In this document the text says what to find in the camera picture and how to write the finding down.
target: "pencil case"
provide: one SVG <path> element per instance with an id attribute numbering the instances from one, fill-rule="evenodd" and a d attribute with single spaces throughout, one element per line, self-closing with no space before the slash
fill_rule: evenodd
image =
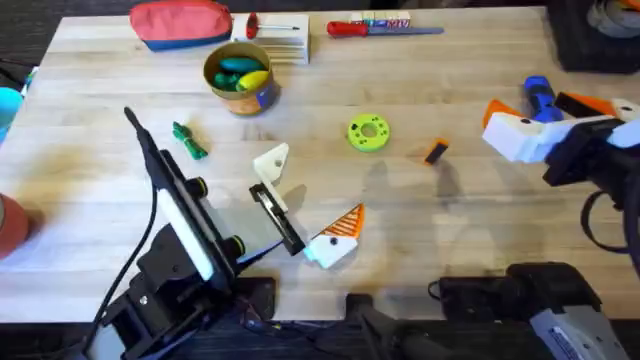
<path id="1" fill-rule="evenodd" d="M 204 0 L 164 0 L 136 5 L 131 27 L 151 51 L 180 49 L 225 41 L 233 20 L 229 9 Z"/>

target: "red cup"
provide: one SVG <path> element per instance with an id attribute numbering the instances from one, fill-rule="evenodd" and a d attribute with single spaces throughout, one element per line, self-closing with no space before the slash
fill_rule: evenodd
<path id="1" fill-rule="evenodd" d="M 15 200 L 0 194 L 0 259 L 7 257 L 27 239 L 29 218 Z"/>

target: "blue cup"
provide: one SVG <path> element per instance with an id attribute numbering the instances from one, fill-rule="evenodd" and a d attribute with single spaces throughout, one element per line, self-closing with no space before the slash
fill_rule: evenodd
<path id="1" fill-rule="evenodd" d="M 0 144 L 7 136 L 13 118 L 22 105 L 22 95 L 11 88 L 0 88 Z"/>

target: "red screwdriver handle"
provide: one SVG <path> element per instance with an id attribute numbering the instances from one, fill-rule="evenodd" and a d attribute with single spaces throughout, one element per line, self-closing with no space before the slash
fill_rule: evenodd
<path id="1" fill-rule="evenodd" d="M 258 35 L 258 15 L 256 13 L 249 14 L 247 19 L 247 39 L 251 40 Z"/>
<path id="2" fill-rule="evenodd" d="M 350 24 L 342 21 L 329 21 L 327 32 L 333 37 L 367 36 L 367 24 Z"/>

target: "tape roll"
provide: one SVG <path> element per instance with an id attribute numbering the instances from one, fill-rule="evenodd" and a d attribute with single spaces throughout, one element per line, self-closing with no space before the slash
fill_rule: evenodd
<path id="1" fill-rule="evenodd" d="M 640 35 L 640 13 L 628 11 L 618 0 L 596 1 L 587 14 L 587 21 L 601 33 L 613 38 Z"/>
<path id="2" fill-rule="evenodd" d="M 389 141 L 391 128 L 380 115 L 360 114 L 351 120 L 347 138 L 353 147 L 363 152 L 382 149 Z"/>

